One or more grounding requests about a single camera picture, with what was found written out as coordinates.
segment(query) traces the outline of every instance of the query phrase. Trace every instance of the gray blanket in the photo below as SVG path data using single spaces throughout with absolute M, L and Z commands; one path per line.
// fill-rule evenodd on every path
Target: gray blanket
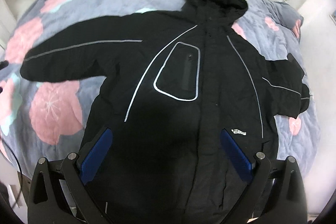
M 303 18 L 289 5 L 247 0 L 249 9 L 232 26 L 266 59 L 286 59 L 290 52 L 304 68 L 299 49 Z M 126 15 L 149 10 L 179 10 L 184 0 L 37 0 L 13 32 L 5 56 L 10 65 L 0 71 L 1 136 L 19 159 L 23 173 L 32 177 L 37 160 L 63 159 L 77 152 L 90 107 L 104 77 L 63 83 L 36 83 L 20 76 L 26 52 L 67 26 L 103 15 Z M 320 139 L 315 103 L 298 119 L 276 116 L 278 158 L 297 158 L 303 175 L 309 171 Z M 16 166 L 11 152 L 1 151 Z

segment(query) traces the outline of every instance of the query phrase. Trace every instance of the blue gripper pad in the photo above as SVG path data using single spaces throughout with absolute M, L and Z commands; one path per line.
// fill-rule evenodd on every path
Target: blue gripper pad
M 77 161 L 77 167 L 80 170 L 80 179 L 84 185 L 95 177 L 98 168 L 112 145 L 112 139 L 111 129 L 105 128 L 103 133 L 100 131 L 96 138 L 92 142 L 86 143 L 79 152 L 80 157 Z
M 220 142 L 222 148 L 226 152 L 226 155 L 235 167 L 240 179 L 250 183 L 253 178 L 252 163 L 248 160 L 247 156 L 225 129 L 223 129 L 220 133 Z

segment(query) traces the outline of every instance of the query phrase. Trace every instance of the metal screw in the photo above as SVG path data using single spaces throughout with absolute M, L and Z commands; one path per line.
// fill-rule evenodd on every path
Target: metal screw
M 44 158 L 44 157 L 39 158 L 38 163 L 39 163 L 39 164 L 43 164 L 43 163 L 45 163 L 45 158 Z
M 257 156 L 257 158 L 260 159 L 260 160 L 262 160 L 262 159 L 265 158 L 265 154 L 264 154 L 263 152 L 257 152 L 256 156 Z
M 289 157 L 288 157 L 288 160 L 289 160 L 291 163 L 294 163 L 294 162 L 295 162 L 295 158 L 292 157 L 292 156 L 289 156 Z
M 74 158 L 76 158 L 76 156 L 77 156 L 76 153 L 73 153 L 73 152 L 72 152 L 72 153 L 70 153 L 70 154 L 68 155 L 68 159 L 69 159 L 69 160 L 73 160 Z

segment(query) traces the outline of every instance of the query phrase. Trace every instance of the chest pocket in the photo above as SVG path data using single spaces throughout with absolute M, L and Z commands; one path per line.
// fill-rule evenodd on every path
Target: chest pocket
M 183 42 L 176 43 L 154 80 L 155 90 L 179 101 L 196 100 L 200 56 L 199 48 Z

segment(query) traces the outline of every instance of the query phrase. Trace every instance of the hooded jacket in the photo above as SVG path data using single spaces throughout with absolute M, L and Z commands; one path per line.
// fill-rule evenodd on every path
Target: hooded jacket
M 32 48 L 32 81 L 104 75 L 81 146 L 102 126 L 113 144 L 88 189 L 116 223 L 219 223 L 242 193 L 219 140 L 276 159 L 274 115 L 309 105 L 300 68 L 268 61 L 231 26 L 245 0 L 186 0 L 78 22 Z

